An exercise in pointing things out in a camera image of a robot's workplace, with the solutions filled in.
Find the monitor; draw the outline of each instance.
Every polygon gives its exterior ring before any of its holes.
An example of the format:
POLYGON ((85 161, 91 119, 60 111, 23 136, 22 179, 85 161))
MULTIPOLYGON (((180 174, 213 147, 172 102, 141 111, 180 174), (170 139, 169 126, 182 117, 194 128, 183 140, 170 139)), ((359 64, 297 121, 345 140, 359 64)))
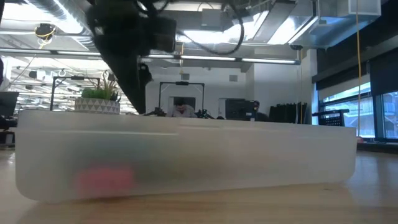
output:
POLYGON ((0 92, 0 116, 14 115, 18 96, 18 92, 0 92))

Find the yellow cable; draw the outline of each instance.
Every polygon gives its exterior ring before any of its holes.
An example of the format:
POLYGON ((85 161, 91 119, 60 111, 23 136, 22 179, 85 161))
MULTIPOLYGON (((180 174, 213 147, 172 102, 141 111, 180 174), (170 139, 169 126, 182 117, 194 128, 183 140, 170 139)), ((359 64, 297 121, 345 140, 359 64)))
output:
POLYGON ((49 38, 49 35, 45 38, 45 40, 43 41, 43 43, 40 45, 39 49, 41 50, 45 45, 48 44, 47 39, 49 38))
POLYGON ((302 101, 302 97, 303 97, 303 49, 301 49, 301 63, 300 63, 300 67, 301 67, 301 80, 300 80, 300 86, 301 86, 301 112, 300 112, 300 124, 303 124, 303 101, 302 101))
POLYGON ((356 0, 356 48, 358 51, 358 137, 360 136, 361 132, 361 76, 362 76, 362 70, 361 70, 361 49, 360 49, 360 41, 359 41, 359 16, 358 16, 358 11, 359 11, 359 0, 356 0))

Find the plastic container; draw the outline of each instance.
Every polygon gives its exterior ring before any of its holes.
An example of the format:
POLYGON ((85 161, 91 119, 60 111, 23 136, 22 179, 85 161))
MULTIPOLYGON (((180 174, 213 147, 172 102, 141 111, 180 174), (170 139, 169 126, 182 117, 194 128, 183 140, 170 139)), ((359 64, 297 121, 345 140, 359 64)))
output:
POLYGON ((22 111, 16 180, 48 202, 338 182, 355 154, 353 128, 22 111))

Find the pink object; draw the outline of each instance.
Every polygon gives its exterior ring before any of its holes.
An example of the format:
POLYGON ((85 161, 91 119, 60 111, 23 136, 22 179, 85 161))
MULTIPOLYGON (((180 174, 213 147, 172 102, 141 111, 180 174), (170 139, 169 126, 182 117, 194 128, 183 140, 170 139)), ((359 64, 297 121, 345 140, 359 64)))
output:
POLYGON ((75 179, 79 196, 107 197, 126 195, 134 186, 134 172, 130 167, 98 167, 80 172, 75 179))

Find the table surface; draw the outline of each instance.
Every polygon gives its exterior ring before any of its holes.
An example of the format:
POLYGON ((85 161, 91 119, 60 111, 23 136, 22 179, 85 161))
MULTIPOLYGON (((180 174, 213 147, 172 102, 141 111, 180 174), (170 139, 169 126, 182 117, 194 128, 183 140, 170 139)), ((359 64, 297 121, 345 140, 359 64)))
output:
POLYGON ((398 156, 359 152, 354 176, 338 184, 48 204, 18 192, 14 152, 0 151, 0 223, 396 224, 398 156))

